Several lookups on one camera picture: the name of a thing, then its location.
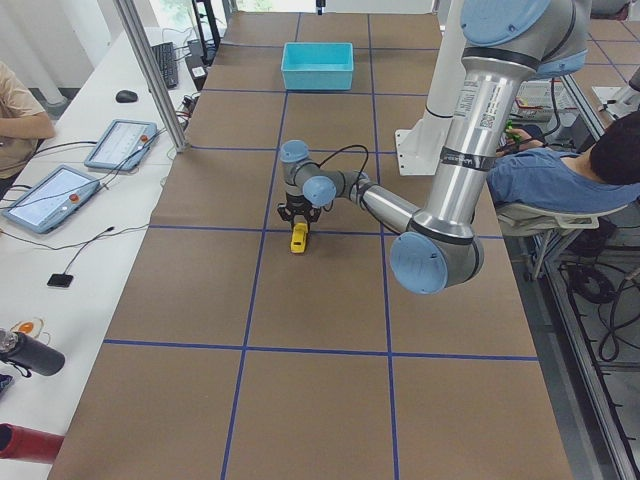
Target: white desk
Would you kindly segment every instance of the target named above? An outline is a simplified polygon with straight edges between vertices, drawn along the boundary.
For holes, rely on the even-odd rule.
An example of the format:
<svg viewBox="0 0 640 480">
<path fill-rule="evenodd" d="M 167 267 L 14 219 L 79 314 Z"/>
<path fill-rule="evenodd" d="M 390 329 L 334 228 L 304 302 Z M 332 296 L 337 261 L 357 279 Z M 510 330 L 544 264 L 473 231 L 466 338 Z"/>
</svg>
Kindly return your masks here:
<svg viewBox="0 0 640 480">
<path fill-rule="evenodd" d="M 185 38 L 185 34 L 170 31 L 165 31 L 163 38 L 160 29 L 151 29 L 148 35 L 152 44 L 173 40 L 180 46 Z M 184 61 L 179 66 L 180 85 L 170 91 L 175 106 L 180 105 L 184 95 L 195 92 Z M 116 103 L 114 96 L 121 89 L 136 91 L 138 102 Z M 125 34 L 114 42 L 57 122 L 56 137 L 43 147 L 98 140 L 114 118 L 153 121 L 158 128 L 163 126 Z M 60 246 L 89 240 L 109 226 L 117 232 L 146 225 L 162 191 L 162 180 L 171 169 L 168 153 L 172 146 L 168 135 L 160 135 L 135 173 L 118 176 L 109 184 L 109 190 L 100 191 L 47 235 L 29 234 L 4 217 L 0 217 L 0 228 L 22 238 Z M 61 163 L 86 171 L 82 162 L 89 151 L 90 148 L 73 148 L 45 152 L 29 162 L 16 183 L 33 185 Z M 98 178 L 104 175 L 89 173 Z M 15 199 L 18 195 L 12 190 L 6 197 Z M 0 235 L 0 327 L 9 329 L 20 321 L 40 317 L 45 321 L 43 331 L 51 336 L 50 345 L 67 359 L 64 368 L 51 377 L 34 374 L 21 378 L 15 369 L 0 363 L 0 373 L 14 377 L 14 384 L 0 398 L 0 423 L 65 434 L 143 237 L 144 229 L 91 243 L 70 269 L 75 277 L 71 287 L 55 289 L 46 285 L 49 276 L 61 273 L 77 248 L 50 251 Z M 0 460 L 2 479 L 44 479 L 49 470 L 49 465 Z"/>
</svg>

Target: beige shirt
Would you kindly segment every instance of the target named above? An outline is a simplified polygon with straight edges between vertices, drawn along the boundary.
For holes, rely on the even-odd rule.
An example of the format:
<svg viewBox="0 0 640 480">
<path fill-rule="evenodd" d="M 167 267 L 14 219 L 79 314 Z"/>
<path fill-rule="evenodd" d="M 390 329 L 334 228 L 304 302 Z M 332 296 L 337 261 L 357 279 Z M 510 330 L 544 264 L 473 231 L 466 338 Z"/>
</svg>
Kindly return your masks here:
<svg viewBox="0 0 640 480">
<path fill-rule="evenodd" d="M 0 62 L 0 117 L 19 118 L 44 112 L 9 67 Z M 0 178 L 9 178 L 24 168 L 36 149 L 37 139 L 0 136 Z"/>
</svg>

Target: black keyboard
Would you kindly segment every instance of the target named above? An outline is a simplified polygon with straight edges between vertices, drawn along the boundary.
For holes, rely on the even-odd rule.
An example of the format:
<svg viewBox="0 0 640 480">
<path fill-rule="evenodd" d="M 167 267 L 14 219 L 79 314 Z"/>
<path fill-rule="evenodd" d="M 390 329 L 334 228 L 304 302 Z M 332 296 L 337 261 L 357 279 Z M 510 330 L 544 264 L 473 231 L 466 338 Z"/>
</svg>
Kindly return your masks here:
<svg viewBox="0 0 640 480">
<path fill-rule="evenodd" d="M 151 50 L 167 88 L 176 87 L 178 85 L 178 64 L 173 43 L 165 42 L 160 45 L 153 45 Z"/>
</svg>

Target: light blue plastic basket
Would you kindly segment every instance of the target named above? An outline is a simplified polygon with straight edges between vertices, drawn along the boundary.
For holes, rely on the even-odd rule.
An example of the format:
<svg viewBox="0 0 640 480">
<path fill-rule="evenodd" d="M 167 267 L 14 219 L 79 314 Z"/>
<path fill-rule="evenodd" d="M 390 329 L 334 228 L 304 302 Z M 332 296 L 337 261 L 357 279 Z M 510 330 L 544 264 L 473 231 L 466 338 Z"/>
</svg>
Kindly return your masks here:
<svg viewBox="0 0 640 480">
<path fill-rule="evenodd" d="M 282 54 L 282 78 L 287 90 L 350 90 L 353 45 L 287 43 Z"/>
</svg>

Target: computer mouse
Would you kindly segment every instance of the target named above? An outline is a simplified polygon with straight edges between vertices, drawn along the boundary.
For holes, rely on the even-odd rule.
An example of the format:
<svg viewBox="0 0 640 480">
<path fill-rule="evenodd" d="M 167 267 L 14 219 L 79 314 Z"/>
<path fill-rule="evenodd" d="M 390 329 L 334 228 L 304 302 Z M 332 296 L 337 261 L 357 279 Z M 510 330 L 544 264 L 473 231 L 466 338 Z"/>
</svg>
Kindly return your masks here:
<svg viewBox="0 0 640 480">
<path fill-rule="evenodd" d="M 120 90 L 116 93 L 116 102 L 118 103 L 132 103 L 138 101 L 138 94 L 131 90 Z"/>
</svg>

